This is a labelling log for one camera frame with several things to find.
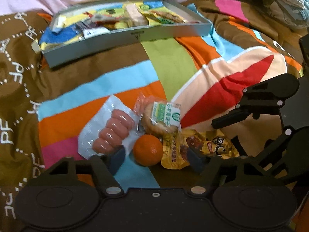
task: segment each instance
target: blue stripe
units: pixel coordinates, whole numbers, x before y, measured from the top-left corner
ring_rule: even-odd
[[[265,42],[264,39],[262,38],[260,32],[254,30],[254,29],[252,29],[252,31],[254,32],[254,34],[255,34],[255,36],[257,37],[257,39],[259,39],[259,40]]]
[[[139,166],[134,162],[132,153],[126,157],[122,166],[117,171],[115,179],[124,191],[127,191],[129,187],[160,187],[148,167]]]
[[[191,3],[188,5],[188,8],[195,13],[198,13],[200,16],[204,17],[201,13],[199,13],[195,7],[194,3]],[[209,31],[209,34],[207,36],[202,36],[202,39],[210,46],[215,47],[218,54],[224,58],[224,60],[230,60],[234,56],[240,54],[244,51],[243,48],[239,47],[238,45],[235,45],[216,32],[213,24],[211,26],[211,30]]]
[[[38,109],[38,119],[41,121],[93,100],[141,88],[158,80],[151,61],[142,61],[136,65],[103,74],[94,81],[83,84],[56,99],[43,102]]]

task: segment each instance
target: red stripe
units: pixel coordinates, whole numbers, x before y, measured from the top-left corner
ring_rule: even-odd
[[[209,120],[237,104],[243,89],[259,83],[273,59],[274,55],[270,55],[243,72],[234,73],[215,83],[182,118],[181,127]]]

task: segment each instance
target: orange stripe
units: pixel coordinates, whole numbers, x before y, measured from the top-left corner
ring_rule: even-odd
[[[153,82],[142,88],[121,92],[115,96],[117,96],[127,107],[133,109],[136,99],[141,93],[145,96],[154,95],[166,99],[160,81]],[[66,112],[44,118],[39,122],[39,139],[41,147],[78,136],[88,121],[99,111],[107,98],[108,97],[100,98]]]
[[[279,53],[276,49],[274,49],[273,47],[271,47],[271,46],[270,46],[269,44],[267,44],[266,42],[263,42],[263,41],[259,40],[251,29],[249,29],[249,28],[247,28],[247,27],[245,27],[245,26],[243,26],[243,25],[241,25],[241,24],[236,23],[236,22],[234,21],[234,18],[233,18],[233,17],[230,17],[229,24],[231,24],[231,25],[233,25],[233,26],[236,26],[239,30],[242,30],[242,31],[244,31],[244,32],[247,32],[247,33],[250,34],[252,37],[254,37],[254,39],[255,39],[256,41],[258,41],[260,44],[265,45],[265,46],[266,46],[268,49],[270,49],[272,52]],[[300,70],[302,69],[302,66],[301,66],[298,62],[296,62],[294,59],[292,59],[292,58],[290,58],[290,57],[288,57],[288,56],[285,56],[285,55],[284,55],[284,57],[285,57],[285,61],[286,61],[289,65],[294,66],[298,71],[300,71]]]
[[[211,60],[221,57],[216,48],[208,45],[201,37],[179,37],[175,39],[188,50],[198,69],[209,64]]]

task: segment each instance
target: biscuit package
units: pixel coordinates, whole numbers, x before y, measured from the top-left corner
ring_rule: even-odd
[[[140,95],[134,111],[141,117],[140,132],[162,137],[180,129],[180,104]]]
[[[189,166],[187,151],[196,149],[202,154],[215,154],[222,159],[238,157],[239,153],[233,144],[225,138],[220,130],[197,132],[182,130],[163,137],[163,157],[161,165],[167,169],[182,169]]]

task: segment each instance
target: green stripe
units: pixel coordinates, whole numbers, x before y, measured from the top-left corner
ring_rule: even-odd
[[[157,72],[166,99],[171,100],[197,72],[192,57],[173,38],[142,42],[142,45]]]

